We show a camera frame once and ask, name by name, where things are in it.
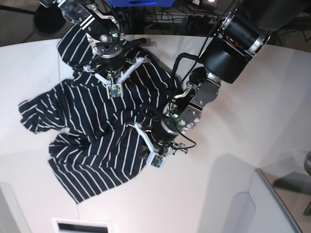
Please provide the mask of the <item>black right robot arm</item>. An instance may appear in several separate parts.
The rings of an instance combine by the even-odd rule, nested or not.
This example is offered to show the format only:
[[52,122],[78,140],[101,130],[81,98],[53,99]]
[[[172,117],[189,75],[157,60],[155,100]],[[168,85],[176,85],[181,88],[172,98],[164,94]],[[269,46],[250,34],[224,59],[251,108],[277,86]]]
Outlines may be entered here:
[[103,13],[96,3],[87,0],[41,0],[48,8],[53,4],[62,11],[64,18],[79,25],[86,33],[94,55],[88,61],[78,62],[73,70],[88,72],[87,66],[93,64],[89,72],[117,71],[125,65],[125,55],[121,45],[122,27],[114,11]]

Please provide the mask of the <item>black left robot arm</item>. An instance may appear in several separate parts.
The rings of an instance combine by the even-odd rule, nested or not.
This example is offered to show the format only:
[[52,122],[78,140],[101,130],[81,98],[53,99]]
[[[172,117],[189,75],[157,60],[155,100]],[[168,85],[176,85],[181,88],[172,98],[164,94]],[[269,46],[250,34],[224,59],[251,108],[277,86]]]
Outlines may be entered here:
[[218,96],[222,82],[233,83],[248,63],[267,44],[271,35],[311,5],[308,0],[244,0],[230,4],[210,32],[208,46],[198,55],[180,54],[174,63],[176,74],[181,59],[200,64],[189,73],[186,89],[177,89],[158,113],[158,122],[144,136],[150,151],[183,150],[174,140],[194,127],[202,109]]

